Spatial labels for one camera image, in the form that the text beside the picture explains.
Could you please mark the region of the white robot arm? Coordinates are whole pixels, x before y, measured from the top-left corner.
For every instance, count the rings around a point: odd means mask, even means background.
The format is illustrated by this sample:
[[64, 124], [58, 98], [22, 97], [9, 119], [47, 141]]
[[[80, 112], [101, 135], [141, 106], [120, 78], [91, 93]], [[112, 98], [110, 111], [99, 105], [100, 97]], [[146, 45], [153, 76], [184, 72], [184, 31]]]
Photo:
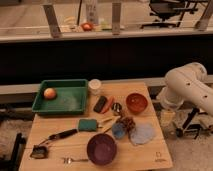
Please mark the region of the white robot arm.
[[157, 95], [164, 109], [177, 110], [185, 101], [190, 101], [213, 116], [213, 89], [203, 83], [206, 68], [192, 62], [168, 71], [165, 86]]

